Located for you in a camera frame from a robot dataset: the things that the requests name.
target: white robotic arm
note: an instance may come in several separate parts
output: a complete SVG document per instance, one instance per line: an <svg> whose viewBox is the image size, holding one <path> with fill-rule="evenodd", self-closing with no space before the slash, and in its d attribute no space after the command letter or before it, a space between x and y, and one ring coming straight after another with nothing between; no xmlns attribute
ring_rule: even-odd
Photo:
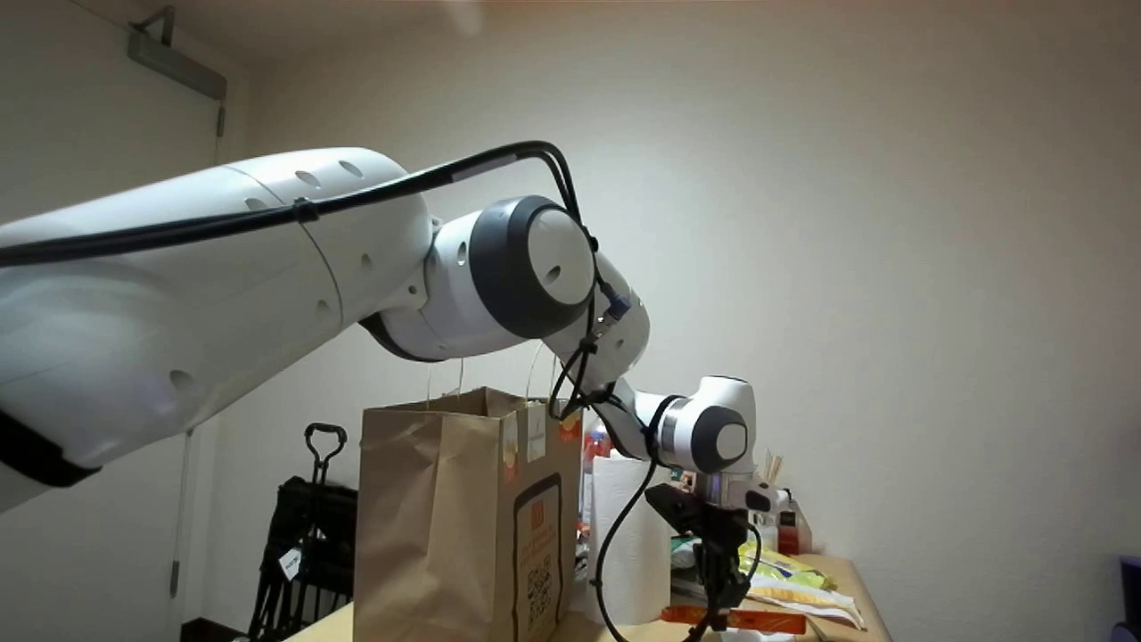
<svg viewBox="0 0 1141 642"><path fill-rule="evenodd" d="M619 450L744 508L751 391L631 393L646 308L594 255L564 166L564 207L426 213L426 191L549 154L520 142L421 175L372 152L276 154L3 225L0 511L213 417L356 323L414 362L547 338Z"/></svg>

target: wooden table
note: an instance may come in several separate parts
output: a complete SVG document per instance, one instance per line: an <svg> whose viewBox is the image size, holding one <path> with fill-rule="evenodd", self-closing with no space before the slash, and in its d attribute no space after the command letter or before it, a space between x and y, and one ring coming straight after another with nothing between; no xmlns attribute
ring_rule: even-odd
<svg viewBox="0 0 1141 642"><path fill-rule="evenodd" d="M797 638L826 638L826 642L887 642L887 628L881 626L879 607L870 605L858 576L851 564L835 558L804 558L805 564L820 566L835 580L837 594L851 597L867 618L867 633L837 626L837 621L810 621L805 634ZM686 626L624 626L619 634L631 642L680 642ZM334 612L331 618L316 621L315 628L299 633L294 642L352 642L352 607ZM610 642L610 633L587 618L566 618L556 642Z"/></svg>

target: brown paper bag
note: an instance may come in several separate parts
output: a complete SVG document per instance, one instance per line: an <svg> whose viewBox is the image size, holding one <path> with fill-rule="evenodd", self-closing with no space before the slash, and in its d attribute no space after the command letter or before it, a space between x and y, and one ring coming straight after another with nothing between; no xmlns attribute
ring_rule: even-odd
<svg viewBox="0 0 1141 642"><path fill-rule="evenodd" d="M364 413L356 642L547 642L574 570L580 420L473 391Z"/></svg>

